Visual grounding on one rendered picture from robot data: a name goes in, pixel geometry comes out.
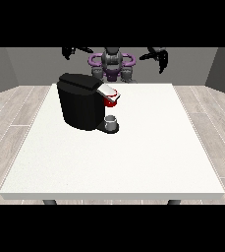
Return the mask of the black coffee machine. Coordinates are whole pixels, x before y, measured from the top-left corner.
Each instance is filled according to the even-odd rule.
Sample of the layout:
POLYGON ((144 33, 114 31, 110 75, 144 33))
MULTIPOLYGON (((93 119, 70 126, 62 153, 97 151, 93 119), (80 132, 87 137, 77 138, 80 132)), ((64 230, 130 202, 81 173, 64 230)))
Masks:
POLYGON ((103 96, 97 89, 104 84, 101 80, 83 74, 65 73, 59 77, 57 90, 64 120, 70 126, 86 131, 100 130, 107 134, 119 131, 105 129, 105 107, 103 96))

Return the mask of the pale grey machine lid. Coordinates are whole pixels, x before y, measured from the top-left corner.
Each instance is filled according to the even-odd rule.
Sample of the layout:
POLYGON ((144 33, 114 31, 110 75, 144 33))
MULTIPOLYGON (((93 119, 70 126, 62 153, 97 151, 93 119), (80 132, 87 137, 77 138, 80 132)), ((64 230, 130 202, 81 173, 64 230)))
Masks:
POLYGON ((108 86, 107 84, 102 84, 97 91, 105 98, 107 98, 108 100, 110 100, 111 102, 115 102, 119 97, 120 94, 112 89, 110 86, 108 86))

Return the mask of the small grey cup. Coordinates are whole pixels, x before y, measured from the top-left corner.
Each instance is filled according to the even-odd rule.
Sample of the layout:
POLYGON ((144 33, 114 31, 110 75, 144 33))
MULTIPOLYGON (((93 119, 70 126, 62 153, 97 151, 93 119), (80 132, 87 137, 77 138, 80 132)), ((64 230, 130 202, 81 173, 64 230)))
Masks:
POLYGON ((113 131, 117 128, 117 118, 114 115, 107 115, 104 118, 105 129, 108 131, 113 131))

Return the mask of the red pod holder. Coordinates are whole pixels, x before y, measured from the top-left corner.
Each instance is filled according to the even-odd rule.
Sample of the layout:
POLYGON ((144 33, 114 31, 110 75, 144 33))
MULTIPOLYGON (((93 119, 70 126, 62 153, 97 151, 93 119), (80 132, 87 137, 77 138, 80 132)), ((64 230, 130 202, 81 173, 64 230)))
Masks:
POLYGON ((113 107, 113 106, 115 106, 117 104, 117 100, 111 101, 109 98, 110 97, 115 97, 116 95, 117 95, 117 91, 114 90, 114 94, 110 94, 109 96, 104 97, 103 98, 104 106, 106 106, 106 107, 113 107))

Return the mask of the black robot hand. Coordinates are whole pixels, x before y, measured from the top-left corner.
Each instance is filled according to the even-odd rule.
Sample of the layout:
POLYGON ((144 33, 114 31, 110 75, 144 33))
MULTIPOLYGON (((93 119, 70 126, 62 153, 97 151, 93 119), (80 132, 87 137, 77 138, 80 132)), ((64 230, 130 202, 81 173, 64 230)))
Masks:
POLYGON ((159 73, 162 74, 168 65, 168 52, 166 48, 149 47, 148 52, 140 57, 140 60, 153 59, 159 63, 159 73))
POLYGON ((76 53, 76 50, 80 50, 80 51, 83 51, 83 52, 86 52, 86 53, 92 53, 93 50, 88 48, 88 47, 79 47, 79 48, 76 48, 76 47, 63 47, 62 48, 62 55, 63 57, 66 59, 66 60, 69 60, 70 57, 76 53))

